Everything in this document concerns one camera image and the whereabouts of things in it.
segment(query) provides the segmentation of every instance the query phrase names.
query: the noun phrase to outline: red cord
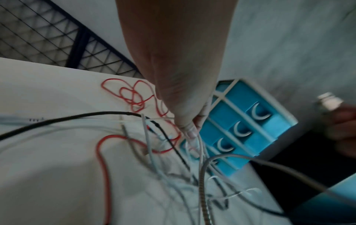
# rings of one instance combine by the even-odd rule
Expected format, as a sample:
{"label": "red cord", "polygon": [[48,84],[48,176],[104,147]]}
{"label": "red cord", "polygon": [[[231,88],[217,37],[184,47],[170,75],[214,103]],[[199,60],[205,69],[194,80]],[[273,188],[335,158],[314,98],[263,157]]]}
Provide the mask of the red cord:
{"label": "red cord", "polygon": [[[105,87],[105,83],[107,81],[110,81],[110,80],[118,80],[118,81],[122,81],[124,82],[129,88],[127,87],[121,87],[118,91],[118,94],[114,93],[113,91],[111,91],[110,89],[108,89],[107,87]],[[138,93],[136,90],[135,90],[135,87],[138,83],[144,83],[146,84],[149,89],[151,90],[151,93],[152,95],[147,98],[147,99],[143,99],[142,95],[140,93]],[[118,79],[118,78],[109,78],[109,79],[106,79],[104,80],[102,83],[101,83],[101,88],[106,90],[107,92],[109,92],[110,94],[120,98],[120,99],[123,99],[127,104],[129,104],[131,106],[131,111],[132,112],[135,112],[135,113],[138,113],[140,111],[142,111],[144,108],[145,108],[145,102],[147,102],[148,100],[150,100],[151,98],[154,98],[155,100],[155,106],[156,106],[156,112],[157,114],[161,117],[161,118],[164,118],[164,117],[167,117],[167,113],[168,113],[168,110],[166,112],[163,112],[163,102],[161,101],[161,104],[160,104],[160,108],[158,107],[158,100],[155,96],[155,92],[153,91],[153,88],[151,87],[151,85],[149,85],[147,82],[143,81],[143,80],[138,80],[135,82],[135,84],[133,86],[131,86],[128,82],[126,82],[125,80],[122,80],[122,79]],[[126,98],[123,96],[123,91],[129,91],[132,93],[131,95],[131,98]],[[139,102],[136,102],[135,101],[135,96],[138,96],[139,97]],[[171,139],[173,145],[176,145],[176,143],[178,142],[178,140],[181,138],[181,133],[180,131],[178,130],[178,128],[169,120],[166,120],[166,122],[168,124],[170,124],[174,130],[177,132],[177,137],[176,138],[173,138]],[[167,150],[164,150],[164,151],[155,151],[154,153],[159,153],[159,154],[162,154],[162,153],[166,153],[166,152],[169,152],[170,150],[172,150],[173,148],[169,148]]]}
{"label": "red cord", "polygon": [[[102,144],[110,139],[110,138],[121,138],[121,139],[127,139],[127,137],[122,136],[122,135],[108,135],[103,137],[97,144],[96,144],[96,157],[98,158],[98,161],[100,163],[100,166],[103,171],[103,176],[104,176],[104,195],[105,195],[105,223],[104,224],[110,224],[111,221],[111,190],[110,190],[110,176],[109,176],[109,171],[108,171],[108,165],[105,162],[104,157],[101,155],[101,146]],[[131,141],[143,146],[147,147],[145,143],[142,141],[136,140],[136,139],[131,139]]]}

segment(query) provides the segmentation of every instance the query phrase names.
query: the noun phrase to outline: light blue surface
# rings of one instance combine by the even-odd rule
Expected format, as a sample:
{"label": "light blue surface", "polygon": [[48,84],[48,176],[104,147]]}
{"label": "light blue surface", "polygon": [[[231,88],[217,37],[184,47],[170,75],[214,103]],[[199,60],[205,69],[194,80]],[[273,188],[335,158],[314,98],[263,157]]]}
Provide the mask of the light blue surface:
{"label": "light blue surface", "polygon": [[[220,82],[216,90],[219,92],[224,92],[227,87],[231,84],[231,81]],[[270,114],[265,120],[254,120],[263,130],[265,130],[270,136],[278,138],[281,134],[287,131],[293,126],[283,115],[278,113],[278,111],[268,103],[263,96],[259,95],[253,88],[251,88],[247,83],[239,80],[233,88],[225,96],[238,108],[240,108],[247,116],[251,116],[252,107],[259,103],[256,107],[256,114],[259,116],[264,116]],[[229,105],[227,105],[223,100],[221,100],[209,113],[209,118],[219,124],[225,131],[231,133],[235,138],[242,142],[251,152],[258,155],[266,147],[268,147],[272,142],[267,140],[263,135],[261,135],[254,127],[244,120],[237,112],[235,112]],[[237,137],[234,134],[234,125],[239,122],[238,131],[240,133],[246,133],[251,131],[252,134],[247,137]],[[233,140],[216,128],[211,122],[206,121],[200,131],[200,135],[206,145],[214,147],[218,150],[217,143],[219,139],[223,138],[221,141],[221,146],[225,149],[234,147],[230,153],[241,154],[246,156],[251,156],[245,152],[241,147],[239,147]],[[185,152],[184,149],[185,140],[181,143],[181,150]],[[248,163],[248,160],[239,158],[227,158],[237,168],[242,168]],[[217,167],[225,173],[225,175],[231,175],[235,172],[233,168],[227,165],[225,162],[220,160]]]}

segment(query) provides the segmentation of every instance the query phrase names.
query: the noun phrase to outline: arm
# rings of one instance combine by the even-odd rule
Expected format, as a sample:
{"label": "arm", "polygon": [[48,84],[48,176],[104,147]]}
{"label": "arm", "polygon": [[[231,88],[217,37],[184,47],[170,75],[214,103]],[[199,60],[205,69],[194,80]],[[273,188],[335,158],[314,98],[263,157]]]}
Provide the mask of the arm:
{"label": "arm", "polygon": [[186,137],[209,114],[237,0],[116,0],[128,49]]}

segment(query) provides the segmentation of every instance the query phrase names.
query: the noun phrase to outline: white crescent-shaped handle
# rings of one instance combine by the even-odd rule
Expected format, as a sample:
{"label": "white crescent-shaped handle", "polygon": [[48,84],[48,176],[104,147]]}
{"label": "white crescent-shaped handle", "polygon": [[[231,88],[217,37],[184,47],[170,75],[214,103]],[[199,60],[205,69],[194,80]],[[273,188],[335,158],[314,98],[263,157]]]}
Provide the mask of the white crescent-shaped handle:
{"label": "white crescent-shaped handle", "polygon": [[223,147],[221,146],[221,141],[222,141],[222,140],[223,140],[223,138],[220,138],[220,139],[218,140],[218,143],[217,143],[217,147],[218,147],[218,149],[219,149],[220,152],[230,152],[230,151],[232,151],[232,150],[235,149],[234,147],[231,147],[231,148],[229,148],[229,149],[223,148]]}
{"label": "white crescent-shaped handle", "polygon": [[241,138],[247,137],[248,135],[252,134],[251,131],[248,131],[248,132],[246,132],[246,133],[240,133],[240,132],[238,131],[238,129],[237,129],[237,126],[239,125],[240,122],[241,122],[241,121],[238,121],[238,122],[234,125],[234,134],[235,134],[236,136],[238,136],[238,137],[241,137]]}
{"label": "white crescent-shaped handle", "polygon": [[256,108],[257,108],[258,105],[259,105],[259,103],[257,102],[254,106],[252,106],[251,116],[252,116],[253,119],[255,119],[255,120],[264,120],[264,119],[267,119],[268,117],[271,116],[271,114],[267,114],[267,115],[264,115],[264,116],[257,115]]}

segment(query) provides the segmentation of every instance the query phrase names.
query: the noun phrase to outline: white cable connector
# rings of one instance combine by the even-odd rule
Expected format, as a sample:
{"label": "white cable connector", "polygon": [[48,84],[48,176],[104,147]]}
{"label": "white cable connector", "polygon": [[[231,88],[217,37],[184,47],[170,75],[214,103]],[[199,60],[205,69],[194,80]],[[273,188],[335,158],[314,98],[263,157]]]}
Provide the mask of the white cable connector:
{"label": "white cable connector", "polygon": [[331,112],[339,108],[344,101],[336,97],[333,93],[327,92],[318,96],[318,106],[323,112]]}

